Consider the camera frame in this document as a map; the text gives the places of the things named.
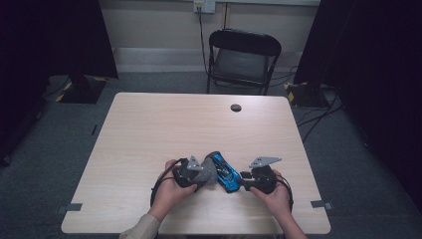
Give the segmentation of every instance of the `chair seat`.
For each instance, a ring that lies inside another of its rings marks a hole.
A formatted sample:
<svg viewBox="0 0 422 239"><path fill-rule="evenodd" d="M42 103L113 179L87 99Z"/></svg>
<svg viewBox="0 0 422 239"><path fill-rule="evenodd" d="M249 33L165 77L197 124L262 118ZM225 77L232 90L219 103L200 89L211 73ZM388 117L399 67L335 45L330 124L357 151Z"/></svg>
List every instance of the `chair seat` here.
<svg viewBox="0 0 422 239"><path fill-rule="evenodd" d="M220 49L213 75L263 84L267 79L268 62L266 56Z"/></svg>

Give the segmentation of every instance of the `white wall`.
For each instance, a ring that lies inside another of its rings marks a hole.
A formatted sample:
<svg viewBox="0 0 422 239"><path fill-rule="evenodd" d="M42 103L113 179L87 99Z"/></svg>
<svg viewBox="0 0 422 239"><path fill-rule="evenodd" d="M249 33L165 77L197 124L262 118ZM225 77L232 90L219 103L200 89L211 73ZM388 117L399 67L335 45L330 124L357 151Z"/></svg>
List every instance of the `white wall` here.
<svg viewBox="0 0 422 239"><path fill-rule="evenodd" d="M193 13L192 1L100 3L114 48L201 49L199 19ZM278 39L283 46L281 59L297 56L305 47L317 12L317 5L310 5L217 2L215 14L202 15L205 51L209 35L223 28L226 21L226 28L265 33Z"/></svg>

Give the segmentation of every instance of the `person's left hand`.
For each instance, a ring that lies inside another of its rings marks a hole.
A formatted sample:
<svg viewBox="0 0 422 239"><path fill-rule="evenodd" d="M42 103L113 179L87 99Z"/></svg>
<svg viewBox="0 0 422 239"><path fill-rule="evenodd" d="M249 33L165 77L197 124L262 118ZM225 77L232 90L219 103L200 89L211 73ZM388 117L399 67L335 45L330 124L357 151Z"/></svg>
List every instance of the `person's left hand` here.
<svg viewBox="0 0 422 239"><path fill-rule="evenodd" d="M171 159L165 163L165 169L171 166L176 160ZM164 217L168 214L168 212L177 205L183 198L192 194L197 185L191 185L189 187L180 187L177 182L174 180L173 172L170 170L167 174L163 177L161 185L158 187L158 190L155 194L154 203L152 207L149 209L148 214L154 216L158 219L158 221L162 222Z"/></svg>

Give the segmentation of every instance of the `blue plastic part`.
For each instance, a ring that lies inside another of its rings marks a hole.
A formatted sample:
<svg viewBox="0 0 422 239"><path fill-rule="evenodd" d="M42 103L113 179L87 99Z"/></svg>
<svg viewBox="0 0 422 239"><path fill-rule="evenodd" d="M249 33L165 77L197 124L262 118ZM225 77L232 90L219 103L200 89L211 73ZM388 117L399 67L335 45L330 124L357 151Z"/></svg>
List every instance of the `blue plastic part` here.
<svg viewBox="0 0 422 239"><path fill-rule="evenodd" d="M234 192L239 190L241 176L239 173L224 159L219 151L213 151L208 154L214 162L217 169L217 178L221 186L226 192Z"/></svg>

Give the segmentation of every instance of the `gray carpet floor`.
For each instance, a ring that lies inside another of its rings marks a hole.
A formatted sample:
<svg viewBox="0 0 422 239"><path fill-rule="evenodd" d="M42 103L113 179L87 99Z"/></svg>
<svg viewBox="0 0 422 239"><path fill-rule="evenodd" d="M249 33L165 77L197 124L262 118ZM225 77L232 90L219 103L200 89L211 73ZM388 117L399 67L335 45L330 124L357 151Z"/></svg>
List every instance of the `gray carpet floor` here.
<svg viewBox="0 0 422 239"><path fill-rule="evenodd" d="M287 73L277 73L276 77ZM66 77L54 77L47 92ZM281 78L268 95L285 97ZM0 168L0 238L117 238L67 235L58 206L71 202L115 94L119 92L204 94L204 73L121 73L109 80L95 105L59 104L46 98L42 117ZM258 95L257 90L212 87L211 94ZM333 91L326 97L333 101ZM341 106L340 100L334 109ZM322 110L292 109L297 121ZM300 126L304 137L313 123ZM365 147L360 128L343 108L323 118L305 141L331 231L310 238L422 238L422 218L394 175Z"/></svg>

